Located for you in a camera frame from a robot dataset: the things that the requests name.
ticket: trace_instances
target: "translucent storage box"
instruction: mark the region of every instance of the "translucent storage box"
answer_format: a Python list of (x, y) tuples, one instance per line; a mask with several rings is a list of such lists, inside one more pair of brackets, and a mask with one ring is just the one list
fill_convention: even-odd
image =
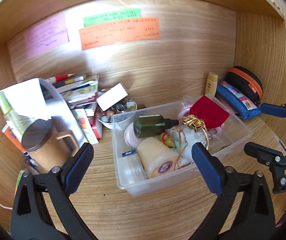
[[(211, 150), (209, 152), (211, 155), (223, 161), (232, 157), (234, 154), (242, 152), (245, 144), (249, 142), (252, 132), (219, 100), (210, 94), (206, 96), (230, 114), (225, 121), (224, 130), (220, 138), (210, 139)], [(200, 97), (193, 98), (193, 101), (196, 102), (199, 98)], [(191, 164), (182, 169), (147, 179), (138, 154), (122, 156), (122, 153), (132, 150), (124, 141), (124, 131), (125, 128), (133, 122), (134, 117), (139, 115), (161, 114), (164, 118), (177, 119), (177, 115), (182, 109), (182, 106), (183, 101), (177, 101), (134, 112), (117, 114), (112, 117), (115, 172), (119, 188), (125, 189), (133, 196), (137, 196), (176, 185), (200, 174), (197, 166)]]

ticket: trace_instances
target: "mug handle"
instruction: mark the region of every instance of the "mug handle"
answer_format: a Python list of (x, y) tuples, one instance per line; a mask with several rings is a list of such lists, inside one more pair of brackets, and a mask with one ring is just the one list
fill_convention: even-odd
[(75, 136), (74, 136), (74, 134), (73, 134), (73, 132), (71, 130), (66, 130), (66, 131), (63, 131), (63, 132), (59, 132), (58, 135), (56, 136), (56, 140), (63, 139), (65, 137), (70, 137), (72, 142), (75, 145), (75, 148), (74, 148), (74, 150), (72, 152), (72, 156), (74, 156), (80, 148), (79, 148), (79, 145), (78, 145), (78, 143), (77, 143), (77, 141), (75, 139)]

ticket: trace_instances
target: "white eraser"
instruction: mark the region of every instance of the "white eraser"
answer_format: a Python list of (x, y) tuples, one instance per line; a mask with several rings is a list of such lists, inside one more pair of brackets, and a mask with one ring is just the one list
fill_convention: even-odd
[(106, 111), (118, 101), (121, 101), (123, 98), (127, 97), (127, 95), (128, 93), (126, 88), (121, 83), (118, 83), (116, 86), (112, 87), (110, 90), (98, 97), (96, 101), (102, 111)]

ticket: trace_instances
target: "metal screw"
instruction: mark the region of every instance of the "metal screw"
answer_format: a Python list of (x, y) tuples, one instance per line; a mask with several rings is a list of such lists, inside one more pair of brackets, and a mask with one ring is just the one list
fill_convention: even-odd
[(53, 173), (58, 173), (58, 172), (60, 171), (60, 167), (59, 167), (59, 166), (55, 166), (55, 167), (53, 167), (53, 168), (51, 169), (51, 171), (52, 171)]
[(259, 176), (259, 177), (263, 177), (263, 176), (264, 176), (264, 173), (261, 172), (261, 171), (257, 171), (257, 172), (256, 172), (256, 175)]
[(285, 185), (286, 179), (285, 178), (281, 178), (280, 183), (281, 183), (281, 185)]
[(233, 167), (231, 167), (231, 166), (225, 167), (225, 170), (226, 170), (228, 173), (234, 172), (234, 169), (233, 169)]
[(24, 177), (24, 178), (26, 178), (28, 175), (30, 175), (30, 172), (29, 172), (29, 171), (24, 171), (24, 172), (23, 172), (23, 177)]

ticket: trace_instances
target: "brown mug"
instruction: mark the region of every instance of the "brown mug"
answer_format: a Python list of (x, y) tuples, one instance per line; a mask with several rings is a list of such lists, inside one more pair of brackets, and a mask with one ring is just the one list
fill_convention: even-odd
[[(63, 139), (70, 137), (75, 144), (71, 153)], [(49, 172), (54, 166), (62, 166), (69, 157), (74, 156), (79, 150), (79, 145), (71, 130), (57, 132), (52, 120), (37, 119), (24, 132), (22, 146), (30, 156)]]

